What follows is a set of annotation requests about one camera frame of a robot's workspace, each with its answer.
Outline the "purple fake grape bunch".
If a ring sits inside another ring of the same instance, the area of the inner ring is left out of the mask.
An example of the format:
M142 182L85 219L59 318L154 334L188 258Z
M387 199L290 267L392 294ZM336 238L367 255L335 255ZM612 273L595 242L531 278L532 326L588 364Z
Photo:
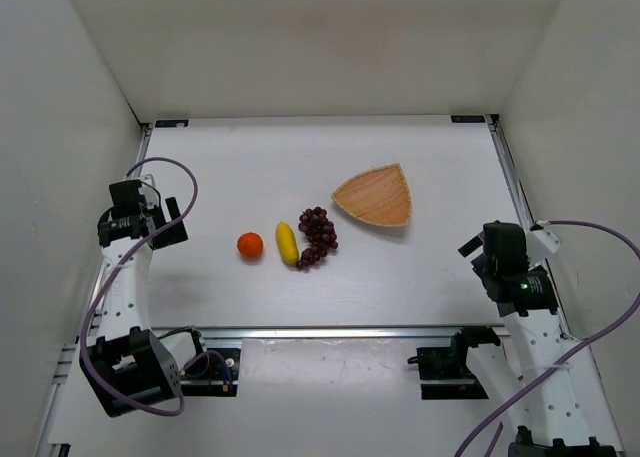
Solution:
M338 250L335 225L322 207L307 208L299 216L299 231L304 235L307 247L301 252L296 267L306 269L322 263Z

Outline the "orange fake fruit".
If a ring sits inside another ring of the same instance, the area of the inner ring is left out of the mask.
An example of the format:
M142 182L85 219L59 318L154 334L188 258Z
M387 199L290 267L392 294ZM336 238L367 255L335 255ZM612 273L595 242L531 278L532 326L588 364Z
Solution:
M236 248L243 259L256 260L262 256L264 242L259 234L247 232L237 239Z

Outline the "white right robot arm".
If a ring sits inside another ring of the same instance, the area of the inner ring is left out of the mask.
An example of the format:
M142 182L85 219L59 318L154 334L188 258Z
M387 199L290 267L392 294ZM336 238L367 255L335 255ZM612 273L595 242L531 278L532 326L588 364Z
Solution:
M501 403L456 453L462 455L490 424L505 416L516 427L507 450L510 456L614 456L616 447L599 439L583 414L570 364L582 346L563 333L553 284L529 256L528 238L540 240L550 253L559 246L544 230L527 233L516 224L494 222L459 250L464 257L479 253L471 262L473 271L496 304L521 374L511 373L492 342L468 344L465 364Z

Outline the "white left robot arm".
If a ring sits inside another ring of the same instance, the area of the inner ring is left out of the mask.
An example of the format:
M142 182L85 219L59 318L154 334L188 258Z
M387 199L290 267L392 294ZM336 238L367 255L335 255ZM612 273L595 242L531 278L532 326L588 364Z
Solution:
M185 366L205 349L192 326L156 335L148 312L149 268L154 251L181 243L183 224L154 236L167 216L179 214L173 198L163 200L138 179L110 185L111 207L99 218L97 231L106 279L95 300L101 320L94 338L81 339L80 367L110 417L134 410L172 417L163 402L182 401Z

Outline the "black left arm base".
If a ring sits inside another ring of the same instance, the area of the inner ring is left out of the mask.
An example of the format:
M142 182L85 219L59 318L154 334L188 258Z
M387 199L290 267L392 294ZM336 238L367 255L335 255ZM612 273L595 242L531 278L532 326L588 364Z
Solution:
M187 397L236 397L242 363L242 341L206 336L203 348L216 351L219 357L207 353L184 371L181 376L182 393Z

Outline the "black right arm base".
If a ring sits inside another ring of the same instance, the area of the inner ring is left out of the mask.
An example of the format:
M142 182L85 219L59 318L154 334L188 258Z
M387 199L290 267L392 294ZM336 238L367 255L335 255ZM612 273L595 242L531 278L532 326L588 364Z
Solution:
M448 347L418 347L407 359L419 372L423 401L487 400L478 378L466 365L468 351L480 345L498 347L501 341L490 327L462 327Z

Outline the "yellow fake banana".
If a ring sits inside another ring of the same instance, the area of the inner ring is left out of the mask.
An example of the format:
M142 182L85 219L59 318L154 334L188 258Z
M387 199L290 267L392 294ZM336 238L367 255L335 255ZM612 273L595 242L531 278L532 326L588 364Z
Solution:
M288 265L295 265L299 260L299 251L294 232L287 223L278 223L276 242L282 261Z

